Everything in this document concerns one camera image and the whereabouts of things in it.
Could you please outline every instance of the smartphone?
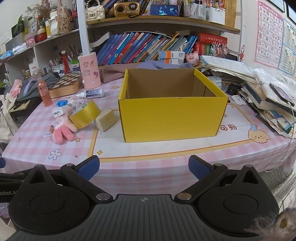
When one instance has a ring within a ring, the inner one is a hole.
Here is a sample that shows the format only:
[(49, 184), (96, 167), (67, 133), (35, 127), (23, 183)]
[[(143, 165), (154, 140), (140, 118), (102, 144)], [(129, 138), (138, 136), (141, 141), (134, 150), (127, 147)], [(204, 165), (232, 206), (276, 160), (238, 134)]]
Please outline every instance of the smartphone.
[(294, 102), (290, 99), (290, 97), (284, 92), (280, 87), (275, 86), (274, 84), (269, 84), (270, 88), (276, 93), (276, 95), (286, 103), (290, 102), (291, 106), (295, 106)]

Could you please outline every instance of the orange bottle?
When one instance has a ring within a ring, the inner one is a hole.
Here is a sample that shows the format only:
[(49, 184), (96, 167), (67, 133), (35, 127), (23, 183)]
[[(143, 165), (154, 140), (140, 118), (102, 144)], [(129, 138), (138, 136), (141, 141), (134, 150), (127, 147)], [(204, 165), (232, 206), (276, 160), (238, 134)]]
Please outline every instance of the orange bottle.
[(42, 98), (44, 106), (45, 107), (50, 106), (52, 104), (52, 99), (50, 97), (46, 82), (42, 78), (39, 78), (39, 79), (37, 79), (37, 83), (38, 83), (38, 85), (37, 85), (38, 90), (39, 90), (39, 93)]

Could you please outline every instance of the yellow cardboard box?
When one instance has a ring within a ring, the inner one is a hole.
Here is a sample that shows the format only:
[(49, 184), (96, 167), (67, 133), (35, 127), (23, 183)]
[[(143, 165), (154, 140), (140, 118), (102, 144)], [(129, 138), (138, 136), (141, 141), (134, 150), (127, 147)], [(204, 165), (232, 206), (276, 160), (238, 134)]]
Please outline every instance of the yellow cardboard box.
[(127, 69), (118, 98), (125, 142), (215, 136), (227, 102), (197, 69)]

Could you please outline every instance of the yellow tape roll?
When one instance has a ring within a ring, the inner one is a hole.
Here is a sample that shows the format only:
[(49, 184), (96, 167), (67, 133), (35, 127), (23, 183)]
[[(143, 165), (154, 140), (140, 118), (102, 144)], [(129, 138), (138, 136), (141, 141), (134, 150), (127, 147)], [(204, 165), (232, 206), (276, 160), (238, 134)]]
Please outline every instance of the yellow tape roll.
[(101, 110), (96, 103), (89, 100), (79, 106), (69, 118), (78, 129), (81, 129), (93, 122), (100, 113)]

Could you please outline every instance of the metal screw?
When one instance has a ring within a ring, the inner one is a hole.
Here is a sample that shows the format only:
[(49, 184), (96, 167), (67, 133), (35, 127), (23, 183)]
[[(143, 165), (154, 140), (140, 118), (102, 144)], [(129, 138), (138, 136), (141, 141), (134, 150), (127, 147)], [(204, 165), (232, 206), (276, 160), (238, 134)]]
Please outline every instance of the metal screw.
[(180, 200), (189, 200), (192, 198), (192, 196), (189, 193), (181, 192), (177, 195), (177, 198), (179, 198)]
[(103, 193), (99, 193), (99, 194), (96, 195), (96, 199), (98, 199), (98, 200), (100, 200), (100, 201), (106, 201), (106, 200), (108, 200), (110, 197), (111, 197), (110, 194), (105, 193), (105, 192), (103, 192)]

